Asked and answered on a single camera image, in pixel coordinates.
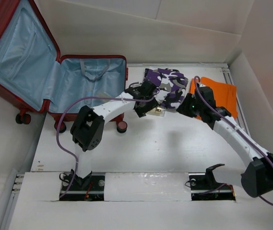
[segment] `black cable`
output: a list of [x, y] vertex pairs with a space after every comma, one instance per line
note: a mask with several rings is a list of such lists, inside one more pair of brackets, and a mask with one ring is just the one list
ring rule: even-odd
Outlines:
[[62, 172], [62, 173], [59, 174], [59, 179], [60, 179], [62, 182], [65, 182], [65, 183], [68, 183], [68, 184], [69, 184], [70, 181], [65, 180], [65, 179], [62, 179], [62, 177], [61, 177], [62, 174], [65, 175], [66, 177], [68, 176], [66, 173]]
[[133, 82], [129, 85], [129, 88], [132, 86], [132, 85], [135, 85], [135, 84], [140, 84], [138, 81], [137, 82]]
[[190, 183], [190, 181], [186, 181], [184, 184], [187, 188], [190, 188], [190, 186], [188, 186], [187, 183]]

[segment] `white table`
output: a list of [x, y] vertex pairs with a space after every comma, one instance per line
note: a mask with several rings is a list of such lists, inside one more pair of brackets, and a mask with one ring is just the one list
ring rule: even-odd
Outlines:
[[[127, 85], [141, 81], [145, 67], [178, 69], [189, 78], [189, 85], [195, 75], [219, 82], [230, 83], [231, 80], [224, 64], [130, 65]], [[137, 195], [128, 198], [133, 202], [55, 202], [60, 190], [59, 172], [73, 168], [74, 158], [58, 148], [54, 120], [47, 115], [32, 172], [25, 175], [10, 230], [273, 229], [273, 207], [259, 198], [248, 197], [242, 188], [234, 188], [236, 203], [190, 201], [190, 191], [181, 181], [185, 177], [184, 172], [203, 172], [216, 163], [236, 168], [244, 166], [232, 148], [205, 123], [171, 112], [167, 112], [165, 117], [148, 115], [139, 119], [131, 111], [125, 113], [124, 120], [128, 123], [125, 134], [117, 133], [114, 123], [106, 124], [101, 143], [91, 151], [92, 170], [153, 172], [149, 174], [153, 176], [156, 172], [176, 172], [168, 179], [158, 180], [157, 185], [170, 195], [157, 195], [153, 199], [152, 194], [157, 193], [154, 186], [131, 179], [133, 175], [116, 179], [111, 173], [107, 177], [116, 179], [113, 180], [116, 187], [125, 184], [130, 188], [123, 194], [131, 195], [131, 191], [137, 191]], [[241, 113], [239, 122], [244, 126]], [[66, 125], [69, 130], [72, 124]], [[60, 141], [73, 152], [80, 151], [72, 142], [69, 131], [61, 134]], [[80, 154], [80, 167], [86, 165], [87, 153]], [[107, 183], [108, 180], [105, 190], [113, 191], [114, 187]], [[165, 188], [167, 184], [178, 186], [169, 191]], [[120, 192], [113, 191], [110, 200], [120, 199], [120, 195], [116, 196]], [[273, 202], [273, 192], [265, 197]]]

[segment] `suitcase wheel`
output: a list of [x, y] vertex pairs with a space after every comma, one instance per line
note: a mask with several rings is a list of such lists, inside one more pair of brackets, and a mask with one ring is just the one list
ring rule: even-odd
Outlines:
[[31, 123], [31, 115], [29, 115], [29, 114], [24, 114], [24, 115], [23, 115], [23, 118], [22, 118], [22, 122], [23, 122], [23, 124], [25, 124], [25, 125], [30, 124], [30, 123]]
[[20, 114], [17, 114], [16, 116], [16, 123], [17, 124], [25, 124], [28, 125], [31, 122], [31, 115], [24, 114], [21, 116]]
[[119, 133], [125, 133], [127, 131], [128, 124], [125, 121], [120, 121], [117, 123], [117, 131]]
[[[59, 125], [59, 123], [58, 123], [58, 122], [55, 122], [54, 128], [55, 128], [56, 130], [58, 129], [58, 125]], [[59, 133], [64, 133], [64, 132], [66, 131], [66, 129], [67, 129], [67, 127], [66, 127], [65, 123], [62, 122], [61, 125], [60, 125]]]
[[17, 114], [17, 116], [16, 116], [16, 122], [17, 122], [17, 124], [22, 124], [23, 123], [20, 114]]

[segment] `open suitcase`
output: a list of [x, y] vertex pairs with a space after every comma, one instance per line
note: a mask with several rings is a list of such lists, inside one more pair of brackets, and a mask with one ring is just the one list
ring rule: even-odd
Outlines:
[[[124, 56], [60, 56], [59, 47], [34, 0], [0, 0], [0, 96], [26, 112], [47, 111], [55, 127], [63, 111], [85, 96], [117, 97], [128, 77]], [[73, 121], [80, 108], [102, 104], [86, 100], [71, 108], [64, 121]], [[114, 120], [117, 125], [123, 115]]]

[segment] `black bracket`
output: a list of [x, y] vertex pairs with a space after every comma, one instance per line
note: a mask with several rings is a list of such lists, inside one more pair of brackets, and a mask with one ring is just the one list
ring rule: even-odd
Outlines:
[[211, 189], [215, 189], [218, 186], [220, 186], [222, 183], [216, 182], [214, 175], [213, 175], [213, 170], [220, 167], [224, 166], [225, 164], [216, 164], [213, 165], [205, 170], [205, 180], [207, 184], [211, 187]]
[[98, 116], [93, 109], [83, 106], [70, 130], [73, 142], [84, 152], [93, 150], [102, 139], [104, 122], [103, 117]]
[[[268, 158], [273, 162], [273, 154], [268, 153]], [[273, 190], [273, 169], [265, 158], [254, 158], [242, 174], [241, 183], [249, 196], [261, 196]]]
[[[149, 80], [144, 80], [141, 86], [129, 87], [125, 90], [126, 93], [133, 96], [134, 99], [149, 100], [154, 96], [154, 91], [156, 90], [156, 85], [154, 85]], [[156, 108], [159, 103], [153, 98], [149, 102], [136, 102], [134, 110], [138, 117], [146, 116], [146, 113], [150, 110]]]
[[[59, 179], [63, 181], [61, 194], [68, 188], [68, 183], [72, 179], [74, 171], [70, 174], [61, 173]], [[69, 193], [61, 197], [60, 201], [103, 201], [104, 200], [105, 175], [90, 172], [86, 177], [75, 178], [69, 188]]]
[[[224, 107], [216, 107], [213, 90], [210, 87], [199, 87], [199, 91], [205, 101], [223, 116], [231, 116], [231, 113]], [[177, 112], [188, 117], [200, 116], [204, 123], [213, 129], [215, 121], [220, 120], [220, 116], [216, 115], [208, 106], [203, 103], [200, 96], [188, 93], [182, 104], [178, 107]]]

